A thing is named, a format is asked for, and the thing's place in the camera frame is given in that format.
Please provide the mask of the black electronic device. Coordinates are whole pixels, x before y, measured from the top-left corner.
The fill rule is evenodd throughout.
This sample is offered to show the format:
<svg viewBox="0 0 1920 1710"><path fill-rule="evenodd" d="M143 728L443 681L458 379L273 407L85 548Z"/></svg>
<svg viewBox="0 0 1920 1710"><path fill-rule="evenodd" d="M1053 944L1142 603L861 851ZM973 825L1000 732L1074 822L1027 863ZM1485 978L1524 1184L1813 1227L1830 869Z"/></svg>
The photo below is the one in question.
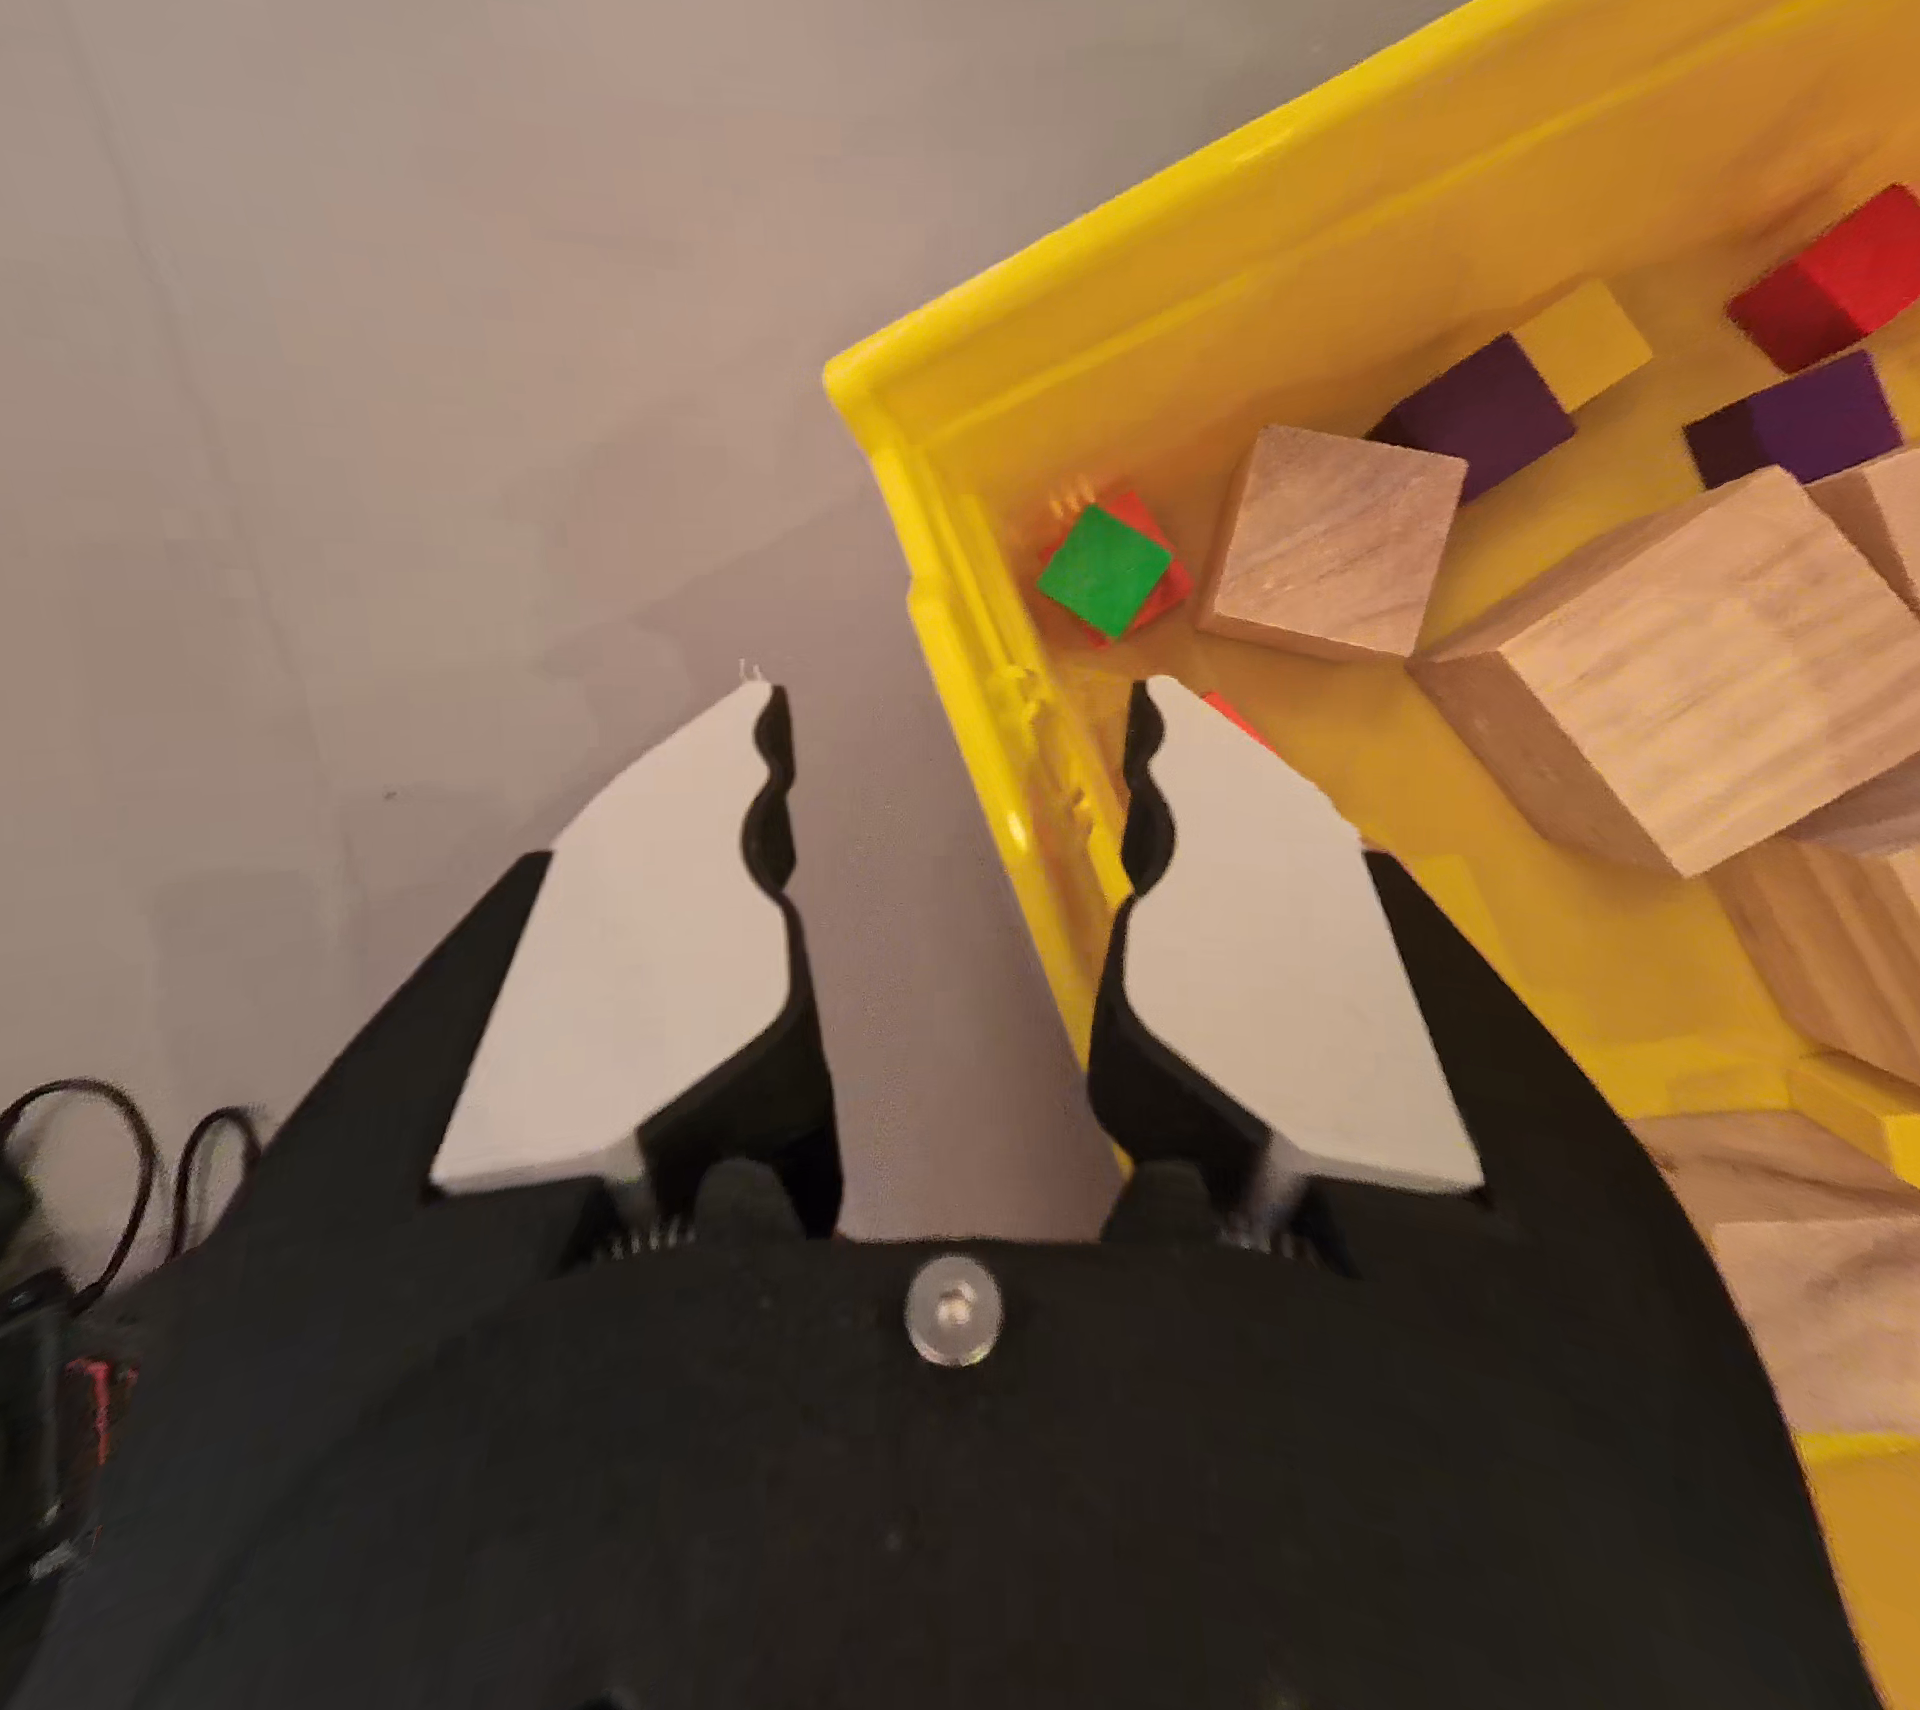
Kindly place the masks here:
<svg viewBox="0 0 1920 1710"><path fill-rule="evenodd" d="M79 1326L79 1289L62 1268L5 1288L5 1597L73 1560L129 1420L138 1366Z"/></svg>

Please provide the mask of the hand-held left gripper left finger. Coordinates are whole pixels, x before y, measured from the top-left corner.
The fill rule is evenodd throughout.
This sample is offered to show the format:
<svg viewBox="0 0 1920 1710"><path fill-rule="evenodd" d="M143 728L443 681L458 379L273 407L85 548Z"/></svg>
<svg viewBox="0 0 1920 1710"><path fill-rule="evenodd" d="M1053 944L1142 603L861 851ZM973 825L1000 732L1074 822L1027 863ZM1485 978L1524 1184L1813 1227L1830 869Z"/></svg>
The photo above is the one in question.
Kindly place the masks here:
<svg viewBox="0 0 1920 1710"><path fill-rule="evenodd" d="M759 1164L802 1231L839 1230L833 1072L790 897L789 691L742 681L564 825L445 1125L445 1193L594 1178L689 1222Z"/></svg>

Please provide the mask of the pile of wooden cubes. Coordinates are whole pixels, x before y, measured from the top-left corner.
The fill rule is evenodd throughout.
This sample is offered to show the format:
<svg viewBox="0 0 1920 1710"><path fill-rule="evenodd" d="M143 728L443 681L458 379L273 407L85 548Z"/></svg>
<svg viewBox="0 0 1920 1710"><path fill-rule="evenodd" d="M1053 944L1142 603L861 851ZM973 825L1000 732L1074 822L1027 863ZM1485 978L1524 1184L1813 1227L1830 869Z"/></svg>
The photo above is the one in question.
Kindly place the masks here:
<svg viewBox="0 0 1920 1710"><path fill-rule="evenodd" d="M1729 314L1782 378L1686 427L1706 490L1622 521L1427 651L1415 622L1458 504L1514 474L1500 432L1427 441L1270 425L1228 498L1228 544L1207 622L1250 642L1408 663L1448 729L1381 780L1362 825L1440 828L1416 795L1458 748L1500 792L1494 825L1524 822L1599 863L1548 906L1548 935L1579 966L1580 1022L1548 1018L1624 1118L1666 1146L1691 1118L1759 1105L1747 1072L1700 1052L1705 1030L1664 1025L1635 1064L1601 1070L1606 1023L1655 1028L1673 999L1703 1001L1695 950L1606 975L1605 912L1635 896L1710 885L1774 997L1806 1034L1821 995L1844 999L1874 924L1803 903L1844 858L1803 822L1904 780L1916 757L1916 616L1817 501L1811 479L1846 458L1903 450L1865 342L1916 303L1916 190L1887 185L1730 300Z"/></svg>

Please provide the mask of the yellow plastic box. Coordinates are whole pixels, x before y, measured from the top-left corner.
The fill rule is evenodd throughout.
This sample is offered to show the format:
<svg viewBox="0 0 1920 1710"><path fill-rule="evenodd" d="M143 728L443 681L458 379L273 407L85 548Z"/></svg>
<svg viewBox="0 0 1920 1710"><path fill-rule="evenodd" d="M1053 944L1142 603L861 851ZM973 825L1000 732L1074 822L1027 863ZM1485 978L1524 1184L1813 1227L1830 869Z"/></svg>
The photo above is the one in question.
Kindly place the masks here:
<svg viewBox="0 0 1920 1710"><path fill-rule="evenodd" d="M1476 0L836 356L926 666L1071 1048L1125 896L1128 684L1219 689L1379 833L1635 1121L1839 1123L1916 1171L1916 1097L1789 1025L1700 880L1563 850L1390 666L1200 635L1099 657L1034 596L1088 491L1188 556L1259 423L1361 432L1593 277L1652 361L1465 512L1430 630L1698 483L1683 423L1764 378L1740 281L1916 183L1916 0Z"/></svg>

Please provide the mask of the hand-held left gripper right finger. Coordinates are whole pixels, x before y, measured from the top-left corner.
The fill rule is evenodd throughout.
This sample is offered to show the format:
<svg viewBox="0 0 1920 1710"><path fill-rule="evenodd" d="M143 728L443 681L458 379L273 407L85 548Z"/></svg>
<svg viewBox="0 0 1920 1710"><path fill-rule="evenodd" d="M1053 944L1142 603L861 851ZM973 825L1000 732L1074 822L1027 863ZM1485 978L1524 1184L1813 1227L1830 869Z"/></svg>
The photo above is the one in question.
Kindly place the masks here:
<svg viewBox="0 0 1920 1710"><path fill-rule="evenodd" d="M1241 1239L1319 1179L1471 1195L1485 1171L1332 800L1167 673L1126 705L1126 894L1088 1035L1102 1129L1187 1164Z"/></svg>

